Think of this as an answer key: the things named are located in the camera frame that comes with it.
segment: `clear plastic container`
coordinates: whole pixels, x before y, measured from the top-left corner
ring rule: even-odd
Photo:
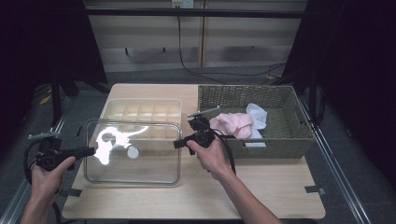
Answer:
[[[180,179],[180,149],[173,145],[181,138],[177,124],[92,119],[84,129],[96,150],[84,162],[89,182],[173,186]]]

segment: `wicker basket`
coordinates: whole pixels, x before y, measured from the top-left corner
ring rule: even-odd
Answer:
[[[291,86],[220,86],[200,85],[198,108],[216,106],[220,110],[206,113],[212,119],[220,113],[246,113],[249,103],[267,113],[262,138],[228,139],[235,158],[300,159],[316,140]],[[266,147],[246,147],[246,143],[265,143]]]

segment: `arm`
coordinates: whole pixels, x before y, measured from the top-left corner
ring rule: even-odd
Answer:
[[[70,157],[48,172],[35,165],[32,169],[32,192],[25,206],[21,223],[46,223],[50,207],[55,202],[56,190],[62,182],[64,171],[76,161]]]
[[[208,148],[203,148],[194,141],[189,141],[187,145],[196,152],[202,167],[210,171],[213,178],[224,187],[245,223],[281,223],[233,173],[224,159],[222,144],[218,138]]]

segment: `table surface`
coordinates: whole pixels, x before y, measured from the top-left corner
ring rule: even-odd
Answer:
[[[198,85],[116,84],[107,100],[114,98],[177,98],[182,102],[181,130],[192,130],[187,115],[197,111]],[[305,158],[300,160],[235,160],[239,178],[252,193],[280,218],[323,218],[325,210]],[[173,187],[142,188],[130,185],[93,184],[80,166],[63,216],[71,219],[238,219],[221,184],[203,170],[186,148],[181,153],[180,181]]]

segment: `black tool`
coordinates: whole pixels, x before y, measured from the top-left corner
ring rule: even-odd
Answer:
[[[47,152],[40,152],[35,156],[35,164],[51,171],[69,157],[76,157],[76,160],[79,160],[93,154],[95,154],[95,149],[93,147],[77,147],[63,150],[49,148]],[[74,170],[74,168],[75,165],[73,164],[67,168],[67,170],[71,171]]]
[[[213,140],[215,140],[215,134],[213,130],[210,129],[209,120],[202,117],[202,115],[216,109],[219,109],[219,107],[189,115],[189,118],[194,117],[194,119],[189,120],[189,124],[191,128],[195,131],[195,133],[186,136],[181,140],[175,141],[175,148],[188,147],[187,142],[190,140],[194,140],[201,147],[209,147]],[[195,152],[192,151],[191,148],[189,148],[189,151],[190,155],[195,155]]]

